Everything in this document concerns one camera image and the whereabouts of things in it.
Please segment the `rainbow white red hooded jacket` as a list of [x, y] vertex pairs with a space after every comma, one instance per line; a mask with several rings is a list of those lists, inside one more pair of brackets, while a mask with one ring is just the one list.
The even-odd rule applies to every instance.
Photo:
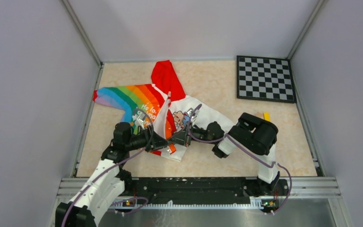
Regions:
[[[212, 121], [230, 129], [233, 122], [219, 111], [187, 95], [170, 61], [155, 64], [149, 84], [102, 87], [94, 92], [95, 103], [124, 111], [120, 122], [129, 122], [137, 133], [137, 121], [133, 115], [139, 108], [153, 121], [154, 131], [168, 140], [179, 132], [188, 117], [199, 127], [206, 128]], [[181, 161], [187, 147], [171, 143], [169, 146], [150, 151], [155, 155]]]

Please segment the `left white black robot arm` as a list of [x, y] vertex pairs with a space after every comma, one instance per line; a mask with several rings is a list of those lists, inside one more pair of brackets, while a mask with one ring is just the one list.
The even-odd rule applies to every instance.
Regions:
[[68, 202], [56, 208], [55, 226], [97, 227], [116, 199], [132, 191], [131, 174], [122, 166], [143, 152], [169, 144], [154, 131], [153, 121], [145, 111], [137, 108], [133, 115], [137, 118], [137, 133], [133, 133], [129, 122], [115, 125], [113, 139], [93, 174]]

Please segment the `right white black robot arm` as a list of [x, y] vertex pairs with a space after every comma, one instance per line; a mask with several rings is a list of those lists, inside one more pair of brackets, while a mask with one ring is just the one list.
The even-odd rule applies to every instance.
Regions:
[[222, 127], [217, 121], [202, 128], [192, 119], [188, 117], [185, 126], [169, 141], [184, 146], [190, 145], [192, 140], [213, 144], [212, 151], [218, 158], [226, 158], [239, 148], [259, 163], [259, 191], [271, 195], [277, 189], [280, 178], [275, 155], [278, 128], [273, 123], [248, 113], [241, 114], [230, 129]]

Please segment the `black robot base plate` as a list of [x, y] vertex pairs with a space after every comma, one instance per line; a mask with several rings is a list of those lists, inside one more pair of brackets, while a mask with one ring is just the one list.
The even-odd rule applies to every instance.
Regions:
[[141, 177], [128, 180], [121, 196], [145, 197], [149, 204], [232, 205], [286, 196], [288, 190], [285, 179], [269, 186], [256, 177]]

